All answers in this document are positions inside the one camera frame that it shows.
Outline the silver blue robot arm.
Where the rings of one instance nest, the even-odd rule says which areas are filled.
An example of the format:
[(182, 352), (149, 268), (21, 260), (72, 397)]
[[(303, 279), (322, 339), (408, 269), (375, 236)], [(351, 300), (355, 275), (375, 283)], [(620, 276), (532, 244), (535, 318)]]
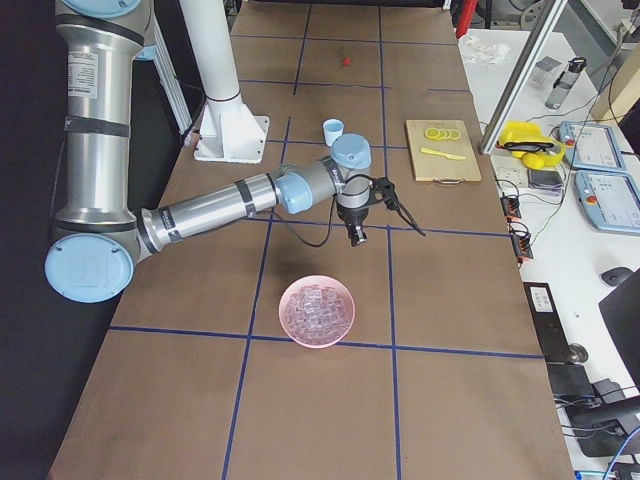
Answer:
[(284, 166), (188, 200), (133, 213), (128, 207), (132, 67), (154, 39), (150, 1), (60, 1), (56, 28), (68, 45), (67, 200), (53, 223), (45, 274), (82, 303), (117, 296), (136, 265), (165, 246), (275, 206), (296, 214), (333, 199), (353, 245), (365, 239), (371, 150), (343, 134), (326, 158)]

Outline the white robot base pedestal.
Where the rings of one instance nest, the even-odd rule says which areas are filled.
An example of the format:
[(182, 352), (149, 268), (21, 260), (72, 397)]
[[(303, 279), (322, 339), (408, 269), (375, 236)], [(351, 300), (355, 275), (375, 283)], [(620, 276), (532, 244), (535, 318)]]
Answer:
[(180, 8), (205, 93), (195, 158), (260, 163), (270, 120), (242, 99), (224, 4), (185, 0)]

